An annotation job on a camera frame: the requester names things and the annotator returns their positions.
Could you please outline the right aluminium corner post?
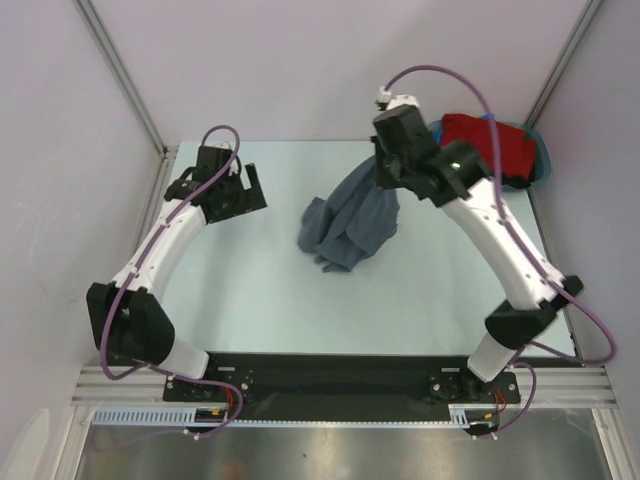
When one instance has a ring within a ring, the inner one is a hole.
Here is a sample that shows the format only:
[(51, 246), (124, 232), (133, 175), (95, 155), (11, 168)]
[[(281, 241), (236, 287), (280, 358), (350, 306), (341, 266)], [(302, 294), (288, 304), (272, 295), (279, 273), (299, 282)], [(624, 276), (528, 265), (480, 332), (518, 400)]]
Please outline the right aluminium corner post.
[(527, 114), (524, 122), (527, 127), (535, 128), (539, 123), (545, 108), (552, 99), (564, 75), (568, 72), (572, 61), (579, 52), (605, 5), (605, 0), (589, 0), (585, 3), (584, 8), (572, 27), (566, 42), (560, 50), (551, 71), (547, 75), (538, 96)]

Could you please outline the aluminium corner post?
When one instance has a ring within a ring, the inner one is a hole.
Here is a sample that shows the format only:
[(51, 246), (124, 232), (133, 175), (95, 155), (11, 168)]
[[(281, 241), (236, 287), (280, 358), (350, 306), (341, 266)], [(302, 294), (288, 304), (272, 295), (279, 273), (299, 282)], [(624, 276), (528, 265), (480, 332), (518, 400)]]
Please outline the aluminium corner post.
[(94, 2), (73, 0), (72, 4), (83, 20), (143, 133), (155, 152), (163, 157), (167, 151), (165, 142)]
[(527, 114), (524, 122), (527, 127), (535, 128), (539, 123), (545, 108), (552, 99), (564, 75), (568, 72), (572, 61), (579, 52), (605, 5), (605, 0), (589, 0), (585, 3), (584, 8), (572, 27), (566, 42), (560, 50), (551, 71), (547, 75), (538, 96)]

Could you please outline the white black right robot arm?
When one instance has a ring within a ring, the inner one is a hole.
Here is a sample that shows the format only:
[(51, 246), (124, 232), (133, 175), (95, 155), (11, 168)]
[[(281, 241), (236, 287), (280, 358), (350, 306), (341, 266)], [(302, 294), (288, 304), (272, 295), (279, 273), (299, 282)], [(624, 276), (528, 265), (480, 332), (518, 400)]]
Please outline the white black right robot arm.
[(373, 120), (376, 176), (383, 189), (428, 199), (469, 237), (498, 278), (505, 300), (485, 320), (486, 333), (467, 360), (463, 393), (484, 401), (497, 376), (584, 288), (547, 262), (502, 200), (491, 172), (466, 141), (436, 144), (411, 95), (381, 90)]

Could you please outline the grey blue t shirt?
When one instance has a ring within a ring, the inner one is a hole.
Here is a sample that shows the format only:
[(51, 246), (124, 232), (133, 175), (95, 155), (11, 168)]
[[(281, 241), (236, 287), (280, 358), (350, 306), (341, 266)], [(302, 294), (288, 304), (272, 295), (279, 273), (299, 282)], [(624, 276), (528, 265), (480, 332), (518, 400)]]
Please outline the grey blue t shirt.
[(370, 157), (327, 198), (309, 203), (301, 216), (297, 246), (325, 273), (350, 272), (396, 234), (399, 211), (396, 191), (377, 185), (375, 159)]

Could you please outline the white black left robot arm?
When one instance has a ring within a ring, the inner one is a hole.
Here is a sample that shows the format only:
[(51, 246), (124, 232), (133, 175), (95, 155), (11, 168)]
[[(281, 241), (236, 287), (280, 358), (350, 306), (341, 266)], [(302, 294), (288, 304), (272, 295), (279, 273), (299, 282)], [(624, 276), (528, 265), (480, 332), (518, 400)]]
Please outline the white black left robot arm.
[(197, 398), (214, 397), (220, 374), (207, 352), (178, 338), (161, 305), (169, 280), (208, 225), (266, 207), (257, 170), (227, 142), (199, 147), (195, 165), (165, 192), (158, 218), (128, 263), (108, 283), (93, 283), (86, 301), (103, 367), (112, 357), (186, 377)]

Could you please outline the black t shirt in basket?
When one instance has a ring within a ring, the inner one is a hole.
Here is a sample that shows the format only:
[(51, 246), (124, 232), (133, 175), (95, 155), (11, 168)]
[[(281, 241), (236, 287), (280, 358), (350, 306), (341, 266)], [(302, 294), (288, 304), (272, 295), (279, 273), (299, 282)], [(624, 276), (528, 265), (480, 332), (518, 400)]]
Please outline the black t shirt in basket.
[(539, 175), (539, 153), (536, 139), (527, 131), (509, 136), (501, 145), (502, 185), (514, 190), (531, 187)]

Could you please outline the aluminium front frame rail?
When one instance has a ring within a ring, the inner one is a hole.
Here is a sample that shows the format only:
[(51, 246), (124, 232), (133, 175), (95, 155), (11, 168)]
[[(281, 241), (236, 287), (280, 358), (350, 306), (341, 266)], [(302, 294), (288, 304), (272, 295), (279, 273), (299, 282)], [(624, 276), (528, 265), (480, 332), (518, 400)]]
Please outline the aluminium front frame rail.
[[(523, 397), (536, 388), (534, 408), (615, 409), (617, 401), (602, 368), (537, 368), (533, 383), (530, 372), (515, 368)], [(160, 406), (165, 379), (149, 370), (138, 371), (120, 381), (111, 381), (97, 366), (81, 370), (72, 394), (74, 405)]]

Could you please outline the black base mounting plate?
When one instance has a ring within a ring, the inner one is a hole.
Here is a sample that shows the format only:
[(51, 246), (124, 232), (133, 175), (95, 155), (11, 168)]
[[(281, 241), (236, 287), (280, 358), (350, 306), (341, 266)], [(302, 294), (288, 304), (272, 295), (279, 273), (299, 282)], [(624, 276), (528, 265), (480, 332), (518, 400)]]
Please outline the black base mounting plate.
[(416, 423), (449, 418), (454, 406), (517, 406), (524, 386), (506, 370), (477, 379), (463, 356), (219, 353), (202, 383), (165, 377), (164, 402), (207, 407), (232, 395), (245, 422)]

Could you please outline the red t shirt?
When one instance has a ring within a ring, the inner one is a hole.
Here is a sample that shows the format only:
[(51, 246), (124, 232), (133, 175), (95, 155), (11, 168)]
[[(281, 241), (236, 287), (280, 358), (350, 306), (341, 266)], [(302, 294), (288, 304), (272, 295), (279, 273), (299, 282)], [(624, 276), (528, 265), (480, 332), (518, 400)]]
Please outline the red t shirt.
[[(494, 168), (493, 143), (488, 119), (461, 113), (445, 114), (441, 120), (441, 127), (441, 146), (456, 140), (466, 141), (481, 154), (491, 169)], [(535, 141), (520, 128), (500, 122), (496, 123), (496, 127), (503, 176), (508, 180), (531, 180), (536, 158)]]

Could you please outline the left aluminium corner post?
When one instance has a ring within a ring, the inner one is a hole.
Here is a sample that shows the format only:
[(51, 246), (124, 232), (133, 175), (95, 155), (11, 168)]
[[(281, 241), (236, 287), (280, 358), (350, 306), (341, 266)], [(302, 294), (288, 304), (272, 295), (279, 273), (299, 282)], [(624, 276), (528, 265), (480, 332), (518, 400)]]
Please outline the left aluminium corner post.
[(165, 142), (94, 2), (73, 0), (72, 4), (83, 20), (143, 133), (155, 152), (163, 157), (167, 151)]

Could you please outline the blue plastic basket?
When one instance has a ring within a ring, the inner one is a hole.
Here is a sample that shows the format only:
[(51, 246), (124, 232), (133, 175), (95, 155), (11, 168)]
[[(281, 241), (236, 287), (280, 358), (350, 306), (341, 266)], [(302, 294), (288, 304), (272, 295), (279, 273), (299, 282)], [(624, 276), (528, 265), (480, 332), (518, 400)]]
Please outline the blue plastic basket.
[[(482, 118), (482, 119), (488, 119), (488, 116), (482, 116), (482, 117), (475, 117), (475, 118)], [(440, 138), (442, 135), (442, 127), (441, 127), (441, 120), (437, 120), (437, 121), (433, 121), (428, 125), (429, 130), (432, 132), (434, 139), (436, 141), (436, 143), (438, 145), (440, 145)], [(546, 147), (546, 144), (542, 138), (542, 136), (534, 129), (527, 127), (523, 124), (518, 124), (518, 123), (512, 123), (512, 122), (507, 122), (504, 123), (513, 127), (517, 127), (520, 128), (524, 131), (529, 132), (537, 141), (538, 143), (538, 153), (539, 153), (539, 160), (540, 160), (540, 167), (539, 167), (539, 175), (540, 175), (540, 179), (537, 180), (533, 185), (540, 183), (541, 181), (543, 181), (544, 179), (546, 179), (550, 173), (551, 173), (551, 162), (550, 162), (550, 158), (549, 158), (549, 153)], [(503, 188), (507, 191), (516, 191), (514, 189), (511, 189), (509, 187), (505, 188), (503, 186)]]

